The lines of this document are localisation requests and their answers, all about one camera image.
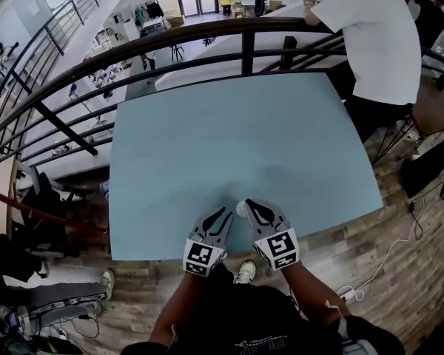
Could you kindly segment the person's right forearm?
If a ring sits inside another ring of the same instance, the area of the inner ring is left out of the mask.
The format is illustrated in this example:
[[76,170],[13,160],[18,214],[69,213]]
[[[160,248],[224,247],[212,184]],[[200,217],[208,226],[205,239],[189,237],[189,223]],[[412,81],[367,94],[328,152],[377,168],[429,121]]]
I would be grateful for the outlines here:
[[347,305],[301,262],[281,269],[297,304],[307,319],[323,327],[351,315]]

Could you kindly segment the white power strip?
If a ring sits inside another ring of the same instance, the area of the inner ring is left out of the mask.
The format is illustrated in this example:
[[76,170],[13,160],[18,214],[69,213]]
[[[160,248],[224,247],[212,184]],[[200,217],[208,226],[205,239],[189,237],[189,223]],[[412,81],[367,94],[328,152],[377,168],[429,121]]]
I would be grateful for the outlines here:
[[347,304],[349,304],[350,302],[359,302],[365,296],[362,290],[360,290],[359,288],[353,288],[350,285],[345,285],[341,287],[337,291],[337,294]]

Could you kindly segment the person's white shoe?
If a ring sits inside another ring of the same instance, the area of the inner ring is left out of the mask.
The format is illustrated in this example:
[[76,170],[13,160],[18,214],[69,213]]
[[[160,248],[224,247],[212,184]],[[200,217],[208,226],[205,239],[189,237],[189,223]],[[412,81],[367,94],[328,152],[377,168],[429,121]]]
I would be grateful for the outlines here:
[[256,265],[251,261],[245,261],[238,271],[234,284],[249,285],[252,283],[256,274]]

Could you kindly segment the person's dark shirt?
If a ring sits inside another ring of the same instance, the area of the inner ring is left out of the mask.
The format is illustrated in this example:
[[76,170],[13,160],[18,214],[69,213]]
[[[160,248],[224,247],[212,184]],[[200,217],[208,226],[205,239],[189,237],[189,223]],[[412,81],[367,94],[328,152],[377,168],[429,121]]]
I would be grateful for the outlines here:
[[166,347],[137,342],[121,355],[406,355],[392,333],[351,313],[323,327],[295,296],[266,285],[234,284],[219,264],[186,332]]

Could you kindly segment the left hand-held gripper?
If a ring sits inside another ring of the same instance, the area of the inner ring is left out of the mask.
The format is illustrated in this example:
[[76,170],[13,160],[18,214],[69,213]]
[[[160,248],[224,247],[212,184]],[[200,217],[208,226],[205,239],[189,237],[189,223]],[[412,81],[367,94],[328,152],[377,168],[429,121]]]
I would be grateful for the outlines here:
[[208,277],[225,258],[226,241],[234,220],[233,212],[229,212],[222,224],[217,224],[225,211],[225,207],[218,207],[197,218],[184,247],[185,272]]

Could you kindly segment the person's left forearm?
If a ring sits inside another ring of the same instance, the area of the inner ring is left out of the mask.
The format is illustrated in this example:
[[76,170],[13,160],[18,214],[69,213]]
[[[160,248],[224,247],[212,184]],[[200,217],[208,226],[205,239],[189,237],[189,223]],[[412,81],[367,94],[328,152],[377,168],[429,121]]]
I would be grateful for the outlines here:
[[169,347],[181,337],[194,317],[209,279],[185,273],[180,285],[159,314],[149,341]]

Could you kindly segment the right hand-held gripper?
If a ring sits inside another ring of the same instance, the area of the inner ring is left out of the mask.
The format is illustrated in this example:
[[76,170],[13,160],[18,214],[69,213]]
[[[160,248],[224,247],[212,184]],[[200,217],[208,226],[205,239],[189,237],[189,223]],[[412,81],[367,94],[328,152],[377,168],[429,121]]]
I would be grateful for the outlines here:
[[280,207],[259,199],[246,199],[244,205],[252,233],[268,232],[254,241],[254,247],[270,268],[278,271],[298,263],[300,250],[296,233]]

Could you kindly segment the black chair with clothes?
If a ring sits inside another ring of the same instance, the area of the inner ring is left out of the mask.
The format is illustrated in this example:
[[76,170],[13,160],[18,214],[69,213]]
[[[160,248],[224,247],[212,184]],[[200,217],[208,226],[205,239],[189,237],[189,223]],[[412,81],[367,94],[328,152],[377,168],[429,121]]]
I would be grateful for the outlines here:
[[[30,208],[51,214],[58,218],[67,217],[68,202],[62,200],[55,191],[48,177],[41,173],[38,177],[39,193],[31,187],[21,202]],[[50,252],[63,257],[78,257],[78,249],[68,239],[65,226],[49,220],[41,221],[34,214],[21,212],[23,223],[13,221],[12,243],[19,249],[31,252]]]

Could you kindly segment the black metal railing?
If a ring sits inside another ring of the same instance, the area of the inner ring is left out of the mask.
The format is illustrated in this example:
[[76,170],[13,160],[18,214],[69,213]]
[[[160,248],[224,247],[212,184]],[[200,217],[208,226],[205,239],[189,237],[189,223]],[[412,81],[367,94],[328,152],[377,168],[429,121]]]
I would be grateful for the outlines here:
[[[322,33],[324,34],[324,38],[301,48],[256,49],[255,37],[258,33],[277,32]],[[148,53],[151,50],[159,50],[164,47],[172,47],[195,40],[230,35],[241,36],[240,51],[191,61],[182,61],[153,71],[143,71],[137,75],[129,76],[88,92],[85,95],[81,95],[54,110],[50,110],[44,105],[44,99],[85,79],[94,72],[117,64],[120,61],[129,60]],[[276,56],[278,60],[260,70],[259,73],[261,75],[267,73],[313,73],[319,72],[319,68],[315,65],[322,60],[334,55],[345,54],[346,50],[342,33],[331,33],[323,24],[311,27],[301,18],[242,18],[238,20],[214,21],[188,27],[179,27],[174,30],[136,39],[83,61],[81,64],[62,73],[51,82],[45,84],[41,89],[31,93],[22,105],[12,110],[6,118],[0,121],[0,162],[9,158],[19,157],[28,147],[58,133],[65,135],[66,138],[23,157],[22,161],[26,162],[69,143],[75,143],[76,148],[66,151],[65,155],[86,151],[96,156],[98,154],[98,146],[112,142],[112,138],[108,137],[95,142],[89,142],[87,139],[93,134],[112,129],[113,125],[105,124],[82,133],[75,132],[73,127],[92,118],[113,112],[118,106],[116,104],[106,106],[74,118],[69,122],[62,121],[58,117],[58,114],[66,112],[78,104],[82,104],[110,90],[118,89],[139,81],[145,81],[156,76],[166,75],[171,72],[229,61],[240,62],[240,72],[233,75],[235,78],[249,77],[256,73],[253,70],[253,64],[256,58],[273,56]]]

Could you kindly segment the black bag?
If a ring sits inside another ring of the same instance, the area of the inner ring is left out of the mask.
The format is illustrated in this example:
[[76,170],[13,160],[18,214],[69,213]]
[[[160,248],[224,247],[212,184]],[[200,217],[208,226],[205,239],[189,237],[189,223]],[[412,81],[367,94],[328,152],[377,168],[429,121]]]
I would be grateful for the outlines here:
[[407,197],[427,187],[444,170],[444,140],[416,160],[406,159],[400,168],[400,183]]

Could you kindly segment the thin-barred balcony railing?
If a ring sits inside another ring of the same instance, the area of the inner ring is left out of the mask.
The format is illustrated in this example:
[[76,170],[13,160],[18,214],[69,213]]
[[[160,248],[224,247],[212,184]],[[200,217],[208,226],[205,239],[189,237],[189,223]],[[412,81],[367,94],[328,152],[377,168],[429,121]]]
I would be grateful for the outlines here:
[[64,0],[25,44],[14,41],[0,61],[0,119],[43,86],[72,38],[107,0]]

